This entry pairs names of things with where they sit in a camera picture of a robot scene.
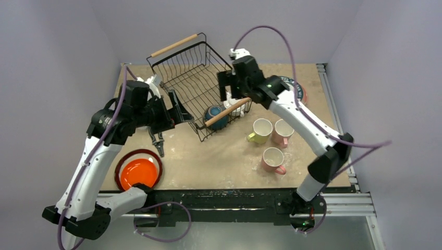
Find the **white cup with handle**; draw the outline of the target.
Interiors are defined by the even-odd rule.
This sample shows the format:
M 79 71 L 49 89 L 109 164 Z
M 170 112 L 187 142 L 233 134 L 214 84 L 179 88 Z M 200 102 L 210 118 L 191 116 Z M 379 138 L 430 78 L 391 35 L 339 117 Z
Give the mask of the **white cup with handle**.
M 245 115 L 245 104 L 239 106 L 238 103 L 239 99 L 228 98 L 226 101 L 223 101 L 223 106 L 225 109 L 235 107 L 229 113 L 232 117 L 243 117 Z

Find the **yellow-green mug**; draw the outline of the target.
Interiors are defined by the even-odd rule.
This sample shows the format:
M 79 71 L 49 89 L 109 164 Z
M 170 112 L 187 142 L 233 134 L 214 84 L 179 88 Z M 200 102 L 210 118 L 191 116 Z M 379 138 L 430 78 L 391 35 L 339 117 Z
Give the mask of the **yellow-green mug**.
M 264 144 L 273 132 L 273 124 L 264 118 L 259 118 L 253 123 L 253 131 L 247 136 L 248 142 Z

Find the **light pink mug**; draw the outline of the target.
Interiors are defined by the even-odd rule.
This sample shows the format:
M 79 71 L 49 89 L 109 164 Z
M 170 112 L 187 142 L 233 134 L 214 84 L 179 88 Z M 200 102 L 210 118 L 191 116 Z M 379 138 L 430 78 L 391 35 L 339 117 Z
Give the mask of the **light pink mug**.
M 283 119 L 279 119 L 274 124 L 272 133 L 272 142 L 276 143 L 280 148 L 287 148 L 289 140 L 294 134 L 294 129 Z

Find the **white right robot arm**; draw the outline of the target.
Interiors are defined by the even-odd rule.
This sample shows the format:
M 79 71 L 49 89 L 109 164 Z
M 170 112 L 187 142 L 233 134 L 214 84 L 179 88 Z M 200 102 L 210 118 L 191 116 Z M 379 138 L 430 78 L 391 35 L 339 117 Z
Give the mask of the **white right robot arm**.
M 292 199 L 294 208 L 305 212 L 348 161 L 354 138 L 349 133 L 339 134 L 318 119 L 299 102 L 294 86 L 276 75 L 265 77 L 253 56 L 234 55 L 230 59 L 232 68 L 217 74 L 221 99 L 226 99 L 225 87 L 229 86 L 233 98 L 246 97 L 262 105 L 288 123 L 316 154 Z

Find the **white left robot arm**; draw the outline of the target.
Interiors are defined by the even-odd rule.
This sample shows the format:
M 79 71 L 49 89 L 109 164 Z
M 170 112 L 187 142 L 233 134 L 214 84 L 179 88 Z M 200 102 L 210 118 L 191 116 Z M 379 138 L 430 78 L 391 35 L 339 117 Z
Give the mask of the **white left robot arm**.
M 97 196 L 112 162 L 137 128 L 148 127 L 157 134 L 193 120 L 175 91 L 168 96 L 171 108 L 152 83 L 130 80 L 122 84 L 115 109 L 104 108 L 92 116 L 76 172 L 57 204 L 43 210 L 43 218 L 57 224 L 60 231 L 96 240 L 113 219 L 136 209 L 151 212 L 155 198 L 145 184 L 135 184 L 106 201 L 99 202 Z

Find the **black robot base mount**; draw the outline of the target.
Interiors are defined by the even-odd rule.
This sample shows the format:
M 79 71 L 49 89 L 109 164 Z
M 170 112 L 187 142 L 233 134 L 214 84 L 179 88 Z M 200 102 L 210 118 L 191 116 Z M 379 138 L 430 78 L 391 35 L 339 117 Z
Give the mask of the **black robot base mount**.
M 155 190 L 136 215 L 154 215 L 160 227 L 177 222 L 272 223 L 311 229 L 326 215 L 326 202 L 316 196 L 310 202 L 296 202 L 295 188 Z

